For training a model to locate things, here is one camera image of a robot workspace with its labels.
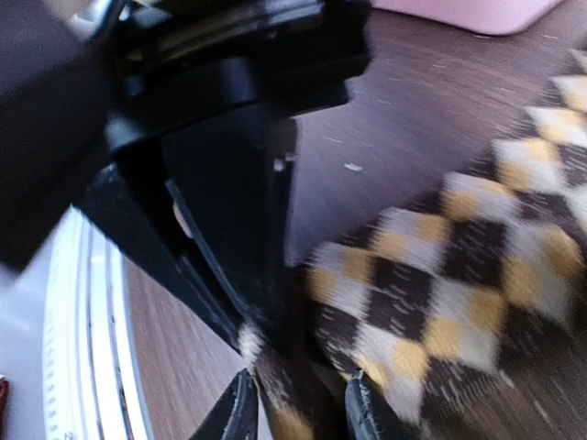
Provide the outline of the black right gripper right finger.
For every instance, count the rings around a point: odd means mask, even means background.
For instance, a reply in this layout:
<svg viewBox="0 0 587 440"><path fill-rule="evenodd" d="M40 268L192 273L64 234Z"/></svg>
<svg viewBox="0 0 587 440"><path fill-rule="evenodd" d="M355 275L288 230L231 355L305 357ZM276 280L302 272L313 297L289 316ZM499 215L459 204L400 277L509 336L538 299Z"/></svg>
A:
<svg viewBox="0 0 587 440"><path fill-rule="evenodd" d="M375 382L362 369L356 370L347 384L345 411L350 439L417 439L376 389Z"/></svg>

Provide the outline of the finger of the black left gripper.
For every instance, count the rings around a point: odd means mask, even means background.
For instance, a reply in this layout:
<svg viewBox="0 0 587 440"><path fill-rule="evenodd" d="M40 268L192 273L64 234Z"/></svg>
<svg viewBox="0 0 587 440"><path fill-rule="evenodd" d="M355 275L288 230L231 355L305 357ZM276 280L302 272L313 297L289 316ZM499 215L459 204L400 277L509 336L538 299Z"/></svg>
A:
<svg viewBox="0 0 587 440"><path fill-rule="evenodd" d="M120 251L232 348L242 316L180 227L163 178L120 163L100 170L76 204Z"/></svg>
<svg viewBox="0 0 587 440"><path fill-rule="evenodd" d="M287 339L284 261L295 121L249 104L165 137L168 188L221 290L267 339Z"/></svg>

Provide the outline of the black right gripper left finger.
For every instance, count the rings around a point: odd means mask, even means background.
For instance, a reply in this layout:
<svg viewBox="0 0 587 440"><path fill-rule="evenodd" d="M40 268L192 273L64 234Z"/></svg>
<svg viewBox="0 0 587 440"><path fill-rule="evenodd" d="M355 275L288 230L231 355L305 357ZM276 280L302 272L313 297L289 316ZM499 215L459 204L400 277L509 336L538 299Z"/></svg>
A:
<svg viewBox="0 0 587 440"><path fill-rule="evenodd" d="M255 440L259 401L254 379L242 369L199 427L199 440Z"/></svg>

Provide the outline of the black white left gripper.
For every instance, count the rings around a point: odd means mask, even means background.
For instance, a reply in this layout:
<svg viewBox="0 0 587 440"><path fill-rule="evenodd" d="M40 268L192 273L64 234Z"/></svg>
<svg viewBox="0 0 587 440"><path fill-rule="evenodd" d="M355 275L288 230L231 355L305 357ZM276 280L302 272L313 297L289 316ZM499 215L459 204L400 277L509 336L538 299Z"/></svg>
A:
<svg viewBox="0 0 587 440"><path fill-rule="evenodd" d="M1 263L22 270L110 164L267 101L296 116L347 101L371 51L366 1L110 1L88 32L43 1L1 4Z"/></svg>

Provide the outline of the brown checkered sock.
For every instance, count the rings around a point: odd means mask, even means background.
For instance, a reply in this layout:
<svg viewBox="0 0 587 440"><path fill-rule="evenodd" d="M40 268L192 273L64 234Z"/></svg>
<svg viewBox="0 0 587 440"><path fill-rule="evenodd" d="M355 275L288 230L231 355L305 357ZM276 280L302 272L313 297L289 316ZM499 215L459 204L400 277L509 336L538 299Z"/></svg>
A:
<svg viewBox="0 0 587 440"><path fill-rule="evenodd" d="M417 439L433 439L507 375L586 321L586 51L504 137L294 271L308 352L239 348L274 439L345 439L364 370Z"/></svg>

